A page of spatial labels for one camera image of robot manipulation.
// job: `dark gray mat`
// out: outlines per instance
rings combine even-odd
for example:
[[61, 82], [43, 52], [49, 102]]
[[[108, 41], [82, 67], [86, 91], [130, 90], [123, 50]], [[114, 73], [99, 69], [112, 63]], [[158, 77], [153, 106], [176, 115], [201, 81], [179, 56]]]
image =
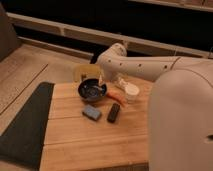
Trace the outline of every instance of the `dark gray mat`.
[[0, 137], [0, 159], [38, 169], [54, 84], [43, 82]]

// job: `cup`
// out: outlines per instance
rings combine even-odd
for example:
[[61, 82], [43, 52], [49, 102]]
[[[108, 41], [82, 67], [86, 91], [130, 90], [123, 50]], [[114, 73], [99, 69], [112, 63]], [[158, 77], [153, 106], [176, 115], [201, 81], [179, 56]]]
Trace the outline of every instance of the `cup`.
[[125, 97], [126, 97], [127, 103], [134, 103], [135, 100], [137, 99], [140, 89], [136, 85], [132, 83], [128, 83], [125, 86], [124, 90], [125, 90]]

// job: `orange object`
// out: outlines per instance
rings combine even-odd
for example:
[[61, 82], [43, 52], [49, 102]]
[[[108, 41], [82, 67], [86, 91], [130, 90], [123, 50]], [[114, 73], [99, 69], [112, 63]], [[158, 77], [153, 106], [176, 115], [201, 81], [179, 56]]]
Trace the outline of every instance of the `orange object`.
[[121, 94], [114, 91], [108, 91], [107, 97], [116, 100], [119, 104], [125, 107], [126, 99]]

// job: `floor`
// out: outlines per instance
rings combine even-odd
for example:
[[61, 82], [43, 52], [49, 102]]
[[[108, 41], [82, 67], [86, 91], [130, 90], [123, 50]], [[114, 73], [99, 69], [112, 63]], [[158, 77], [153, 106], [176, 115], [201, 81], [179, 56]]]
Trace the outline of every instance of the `floor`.
[[[72, 82], [75, 67], [90, 61], [23, 44], [0, 63], [0, 134], [40, 82]], [[0, 161], [0, 170], [27, 168]]]

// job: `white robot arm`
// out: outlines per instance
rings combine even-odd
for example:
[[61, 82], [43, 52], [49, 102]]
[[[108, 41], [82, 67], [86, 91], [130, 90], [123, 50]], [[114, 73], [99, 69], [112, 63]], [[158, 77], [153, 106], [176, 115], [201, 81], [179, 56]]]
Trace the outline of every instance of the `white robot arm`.
[[106, 79], [117, 72], [155, 81], [148, 106], [151, 171], [213, 170], [213, 61], [126, 57], [114, 44], [98, 58]]
[[122, 44], [116, 43], [103, 52], [97, 63], [104, 70], [105, 79], [113, 80], [116, 73], [126, 73], [131, 76], [155, 81], [163, 73], [184, 66], [210, 61], [200, 58], [180, 56], [167, 57], [127, 57]]

